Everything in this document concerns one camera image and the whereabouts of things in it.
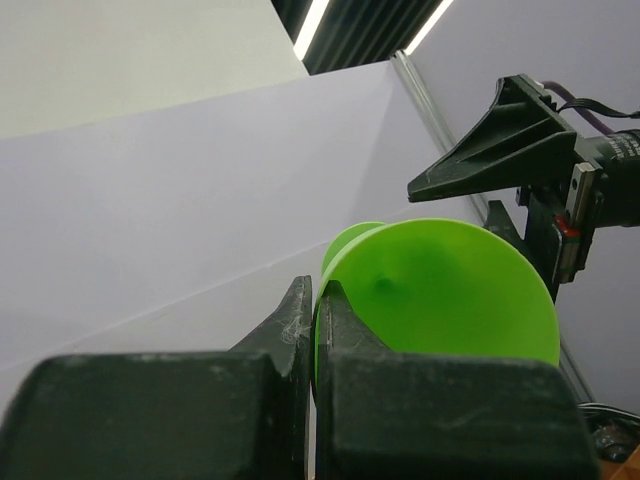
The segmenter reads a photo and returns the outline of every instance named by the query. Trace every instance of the green plastic cup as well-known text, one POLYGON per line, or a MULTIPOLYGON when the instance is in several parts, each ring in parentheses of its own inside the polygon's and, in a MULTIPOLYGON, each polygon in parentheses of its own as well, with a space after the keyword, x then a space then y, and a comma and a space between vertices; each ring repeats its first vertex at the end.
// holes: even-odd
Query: green plastic cup
POLYGON ((558 365, 558 322, 544 282, 491 232, 447 219, 371 222, 334 243, 318 298, 329 280, 340 281, 355 313, 392 350, 558 365))

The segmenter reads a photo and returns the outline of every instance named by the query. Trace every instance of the slatted ceiling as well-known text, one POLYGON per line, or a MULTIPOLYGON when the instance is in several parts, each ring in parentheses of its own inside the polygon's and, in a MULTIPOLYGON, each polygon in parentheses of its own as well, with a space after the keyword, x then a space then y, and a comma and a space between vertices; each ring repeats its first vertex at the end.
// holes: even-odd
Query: slatted ceiling
MULTIPOLYGON (((291 39, 312 0, 272 0, 291 39)), ((330 0, 304 63, 317 74, 388 59, 415 37, 440 0, 330 0)))

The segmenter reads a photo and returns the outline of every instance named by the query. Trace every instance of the fluorescent light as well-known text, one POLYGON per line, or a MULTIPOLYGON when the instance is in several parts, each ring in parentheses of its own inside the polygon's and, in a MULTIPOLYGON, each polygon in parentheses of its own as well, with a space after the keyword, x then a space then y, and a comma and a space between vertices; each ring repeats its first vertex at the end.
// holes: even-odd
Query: fluorescent light
POLYGON ((409 44, 409 46, 405 48, 404 51, 407 55, 411 55, 413 51, 416 49, 416 47, 420 45, 420 42, 424 39, 424 37, 427 36, 427 33, 429 33, 429 30, 431 30, 433 26, 436 24, 436 22, 440 20, 440 17, 444 14, 444 12, 447 11, 447 8, 449 8, 452 3, 453 3, 453 0, 442 0, 442 3, 440 3, 438 8, 436 8, 436 11, 431 14, 429 19, 427 20, 427 23, 424 24, 424 26, 420 29, 420 31, 415 36, 415 38, 411 40, 411 43, 409 44))
POLYGON ((309 50, 311 40, 313 40, 313 36, 316 34, 316 30, 318 29, 318 25, 320 25, 324 12, 327 10, 329 1, 330 0, 313 0, 311 8, 309 8, 307 18, 304 19, 302 29, 293 47, 293 51, 300 60, 304 59, 307 50, 309 50))

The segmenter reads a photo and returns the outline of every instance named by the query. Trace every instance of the purple cable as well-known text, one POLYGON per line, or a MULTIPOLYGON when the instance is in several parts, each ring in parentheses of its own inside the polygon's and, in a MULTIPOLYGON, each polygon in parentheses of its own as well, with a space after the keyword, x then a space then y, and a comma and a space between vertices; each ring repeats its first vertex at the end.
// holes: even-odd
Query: purple cable
MULTIPOLYGON (((565 102, 573 102, 576 97, 571 95, 571 92, 560 85, 558 82, 542 82, 542 86, 547 90, 551 90, 558 94, 560 98, 562 98, 565 102)), ((576 113, 584 118, 589 125, 598 130, 603 135, 611 135, 615 133, 610 127, 607 127, 604 123, 602 123, 596 116, 591 113, 589 110, 585 110, 584 108, 576 108, 576 113)))

